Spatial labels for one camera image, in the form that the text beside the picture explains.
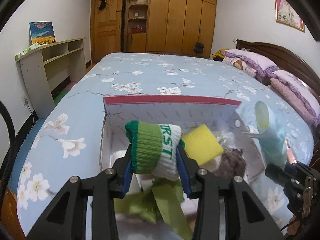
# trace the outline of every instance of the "white knit fabric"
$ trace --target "white knit fabric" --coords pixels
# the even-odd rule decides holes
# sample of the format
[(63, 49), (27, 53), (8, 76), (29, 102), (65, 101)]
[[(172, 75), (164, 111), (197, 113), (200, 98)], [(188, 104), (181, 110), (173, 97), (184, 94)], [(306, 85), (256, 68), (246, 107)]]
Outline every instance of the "white knit fabric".
[(163, 136), (163, 148), (161, 157), (152, 174), (169, 180), (177, 180), (179, 173), (177, 169), (176, 147), (180, 142), (181, 127), (174, 124), (160, 124), (160, 127)]

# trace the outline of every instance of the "painting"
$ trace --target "painting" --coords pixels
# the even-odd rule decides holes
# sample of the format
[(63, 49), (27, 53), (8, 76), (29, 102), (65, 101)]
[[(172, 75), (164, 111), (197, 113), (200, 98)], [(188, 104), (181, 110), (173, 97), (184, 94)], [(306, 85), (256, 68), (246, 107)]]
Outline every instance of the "painting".
[(31, 22), (29, 29), (32, 44), (38, 42), (39, 45), (43, 45), (56, 42), (52, 22)]
[(305, 32), (305, 25), (297, 12), (286, 0), (275, 0), (276, 22), (289, 25)]

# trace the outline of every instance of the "desk shelf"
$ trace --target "desk shelf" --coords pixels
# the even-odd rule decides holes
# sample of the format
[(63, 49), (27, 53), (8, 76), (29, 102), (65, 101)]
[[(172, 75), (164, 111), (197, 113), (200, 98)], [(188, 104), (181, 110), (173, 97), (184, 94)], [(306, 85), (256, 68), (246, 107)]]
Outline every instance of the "desk shelf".
[(40, 46), (16, 61), (28, 95), (39, 118), (47, 118), (55, 108), (51, 91), (62, 71), (67, 71), (71, 81), (79, 81), (85, 75), (84, 39), (61, 41)]

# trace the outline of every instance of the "black cable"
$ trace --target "black cable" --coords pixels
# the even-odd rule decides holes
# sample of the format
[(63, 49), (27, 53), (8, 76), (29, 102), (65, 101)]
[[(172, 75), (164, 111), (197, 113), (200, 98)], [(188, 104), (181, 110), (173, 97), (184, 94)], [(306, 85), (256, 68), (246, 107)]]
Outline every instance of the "black cable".
[(287, 227), (293, 225), (295, 222), (299, 221), (299, 219), (295, 219), (293, 221), (291, 221), (290, 223), (288, 223), (287, 225), (285, 225), (283, 228), (281, 228), (280, 230), (283, 231), (284, 229), (286, 229)]
[(4, 169), (4, 174), (2, 177), (0, 185), (0, 214), (4, 199), (4, 194), (7, 189), (9, 179), (11, 176), (14, 161), (16, 159), (16, 133), (14, 131), (14, 126), (10, 114), (4, 104), (0, 101), (0, 115), (3, 117), (5, 124), (7, 125), (9, 133), (9, 151), (8, 151), (8, 162)]

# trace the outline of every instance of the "corner shelf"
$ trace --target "corner shelf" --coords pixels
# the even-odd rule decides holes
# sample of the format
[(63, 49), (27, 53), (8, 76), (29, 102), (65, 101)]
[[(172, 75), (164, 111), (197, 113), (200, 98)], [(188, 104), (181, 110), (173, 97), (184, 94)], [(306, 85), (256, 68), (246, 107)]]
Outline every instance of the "corner shelf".
[(148, 4), (133, 4), (129, 6), (129, 9), (133, 9), (133, 8), (147, 8)]
[(131, 18), (131, 19), (129, 19), (128, 21), (146, 21), (147, 20), (147, 18)]

